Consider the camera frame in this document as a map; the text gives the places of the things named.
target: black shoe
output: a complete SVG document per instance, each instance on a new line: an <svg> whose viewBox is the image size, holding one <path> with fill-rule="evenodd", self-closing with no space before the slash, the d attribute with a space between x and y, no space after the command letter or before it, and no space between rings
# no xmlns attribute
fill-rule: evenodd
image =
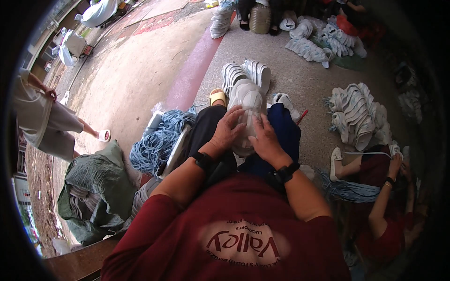
<svg viewBox="0 0 450 281"><path fill-rule="evenodd" d="M269 29L269 34L271 35L271 36L277 36L278 34L280 34L280 29L277 29L277 30L275 30L275 29Z"/></svg>
<svg viewBox="0 0 450 281"><path fill-rule="evenodd" d="M250 25L248 24L248 23L241 23L242 21L240 21L239 22L239 27L242 29L242 30L250 30Z"/></svg>

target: yellow slide sandal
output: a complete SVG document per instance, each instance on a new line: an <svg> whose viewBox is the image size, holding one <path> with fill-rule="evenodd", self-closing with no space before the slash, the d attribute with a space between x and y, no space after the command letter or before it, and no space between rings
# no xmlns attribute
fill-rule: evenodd
<svg viewBox="0 0 450 281"><path fill-rule="evenodd" d="M209 94L209 99L211 101L210 105L212 105L216 100L220 99L224 102L224 105L226 106L226 97L222 89L212 90L211 93Z"/></svg>

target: sandal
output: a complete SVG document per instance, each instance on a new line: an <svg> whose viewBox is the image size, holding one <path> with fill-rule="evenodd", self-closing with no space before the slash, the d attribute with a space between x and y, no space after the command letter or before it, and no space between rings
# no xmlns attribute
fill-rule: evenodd
<svg viewBox="0 0 450 281"><path fill-rule="evenodd" d="M210 105L212 105L216 100L220 99L224 102L224 105L226 106L226 97L224 94L224 91L222 89L214 89L209 94L210 99Z"/></svg>
<svg viewBox="0 0 450 281"><path fill-rule="evenodd" d="M101 142L109 142L109 140L111 139L111 131L110 130L101 130L99 133L99 138L98 140Z"/></svg>
<svg viewBox="0 0 450 281"><path fill-rule="evenodd" d="M242 21L239 22L239 27L242 30L248 31L250 30L250 24L249 23L241 23Z"/></svg>

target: navy blue pants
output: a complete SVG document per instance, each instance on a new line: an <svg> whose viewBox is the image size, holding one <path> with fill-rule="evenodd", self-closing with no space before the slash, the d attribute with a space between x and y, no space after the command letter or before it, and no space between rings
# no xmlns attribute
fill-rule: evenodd
<svg viewBox="0 0 450 281"><path fill-rule="evenodd" d="M217 123L225 113L226 107L222 105L210 106L199 112L189 141L186 158L192 156L212 138L216 131ZM274 128L275 134L277 135L283 150L289 154L294 162L298 162L298 150L302 131L295 122L292 121L289 110L284 108L282 103L276 103L267 110L267 119ZM256 153L247 157L245 162L239 167L237 167L236 159L231 150L225 152L219 160L220 167L215 167L216 175L213 176L214 180L210 184L218 182L231 172L237 170L255 174L263 178L265 178L269 172L275 170Z"/></svg>

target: red plastic bag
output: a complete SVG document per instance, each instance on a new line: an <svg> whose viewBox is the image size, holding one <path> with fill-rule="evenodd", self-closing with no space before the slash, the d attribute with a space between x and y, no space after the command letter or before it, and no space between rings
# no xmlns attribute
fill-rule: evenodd
<svg viewBox="0 0 450 281"><path fill-rule="evenodd" d="M358 30L342 15L337 15L336 24L339 29L342 29L346 34L358 36Z"/></svg>

